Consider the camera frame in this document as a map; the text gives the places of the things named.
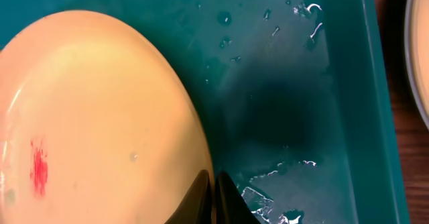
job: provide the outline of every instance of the bowl rim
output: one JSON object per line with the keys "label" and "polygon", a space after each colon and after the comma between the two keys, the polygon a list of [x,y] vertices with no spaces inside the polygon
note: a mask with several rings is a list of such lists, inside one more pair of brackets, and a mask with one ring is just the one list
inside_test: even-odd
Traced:
{"label": "bowl rim", "polygon": [[420,116],[426,127],[429,129],[429,116],[424,108],[420,92],[418,90],[416,75],[413,69],[413,60],[411,56],[411,21],[413,11],[414,0],[407,0],[406,11],[405,11],[405,23],[404,23],[404,49],[405,49],[405,60],[408,73],[408,82],[413,93],[414,101],[416,102],[417,108],[420,112]]}

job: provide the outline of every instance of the wooden table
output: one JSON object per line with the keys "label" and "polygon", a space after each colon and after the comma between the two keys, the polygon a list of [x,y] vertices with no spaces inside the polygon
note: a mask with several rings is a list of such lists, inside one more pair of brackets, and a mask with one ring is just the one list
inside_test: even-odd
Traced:
{"label": "wooden table", "polygon": [[413,224],[429,223],[429,131],[408,87],[403,32],[406,0],[375,0],[395,119],[408,210]]}

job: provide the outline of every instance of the plastic tray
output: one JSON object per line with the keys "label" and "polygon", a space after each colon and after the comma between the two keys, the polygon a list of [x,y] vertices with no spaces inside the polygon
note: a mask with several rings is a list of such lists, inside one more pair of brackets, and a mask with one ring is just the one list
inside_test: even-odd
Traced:
{"label": "plastic tray", "polygon": [[67,9],[141,32],[193,100],[215,171],[262,223],[409,223],[373,0],[0,5],[0,48]]}

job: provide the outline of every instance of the red stain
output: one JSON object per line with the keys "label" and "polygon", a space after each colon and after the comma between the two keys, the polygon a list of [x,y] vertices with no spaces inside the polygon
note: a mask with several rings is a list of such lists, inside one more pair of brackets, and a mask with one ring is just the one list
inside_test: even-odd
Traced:
{"label": "red stain", "polygon": [[46,162],[48,155],[43,150],[42,138],[31,139],[30,146],[32,147],[33,166],[29,177],[32,180],[36,197],[44,197],[45,184],[48,180],[48,163]]}

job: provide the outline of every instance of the water droplet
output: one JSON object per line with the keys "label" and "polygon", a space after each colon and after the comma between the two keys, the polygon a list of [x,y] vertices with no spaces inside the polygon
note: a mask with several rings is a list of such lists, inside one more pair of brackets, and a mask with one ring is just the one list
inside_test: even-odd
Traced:
{"label": "water droplet", "polygon": [[233,41],[230,40],[228,36],[224,36],[221,42],[219,43],[219,48],[223,49],[225,48],[226,45],[230,45],[231,43],[233,43]]}
{"label": "water droplet", "polygon": [[231,14],[229,12],[222,11],[222,12],[218,13],[217,21],[221,25],[230,25],[232,23],[233,19],[231,18]]}
{"label": "water droplet", "polygon": [[278,25],[275,26],[274,32],[271,34],[272,36],[275,36],[280,31],[280,27]]}
{"label": "water droplet", "polygon": [[313,165],[313,166],[316,166],[316,165],[317,165],[317,163],[316,163],[316,162],[311,161],[311,160],[309,160],[309,161],[307,161],[307,160],[303,160],[303,163],[305,163],[305,164],[309,164],[309,165]]}
{"label": "water droplet", "polygon": [[321,27],[323,26],[323,23],[319,23],[316,28],[314,28],[314,31],[312,34],[310,34],[310,37],[307,40],[307,43],[305,45],[305,47],[307,48],[307,50],[311,51],[316,47],[316,43],[317,43],[317,35],[318,32],[321,30]]}
{"label": "water droplet", "polygon": [[272,176],[273,174],[278,173],[278,172],[279,172],[278,170],[273,170],[270,173],[268,173],[267,176]]}
{"label": "water droplet", "polygon": [[139,156],[137,155],[137,153],[136,152],[131,152],[130,154],[129,154],[129,160],[131,161],[131,162],[135,162],[135,161],[137,161],[137,159],[139,158]]}
{"label": "water droplet", "polygon": [[231,58],[231,61],[233,61],[233,62],[240,62],[241,61],[241,56],[236,56],[234,58]]}
{"label": "water droplet", "polygon": [[12,205],[13,203],[15,203],[16,200],[16,195],[15,195],[15,191],[14,190],[8,190],[5,193],[5,201],[8,205]]}
{"label": "water droplet", "polygon": [[263,19],[264,20],[269,20],[269,15],[271,14],[271,10],[267,9],[265,10],[265,13],[263,14]]}
{"label": "water droplet", "polygon": [[313,7],[316,7],[316,8],[318,8],[320,11],[322,11],[322,8],[320,7],[320,5],[318,5],[318,4],[315,4],[315,3],[311,3],[309,6],[307,6],[307,11],[309,12],[309,13],[311,13],[311,8],[313,8]]}

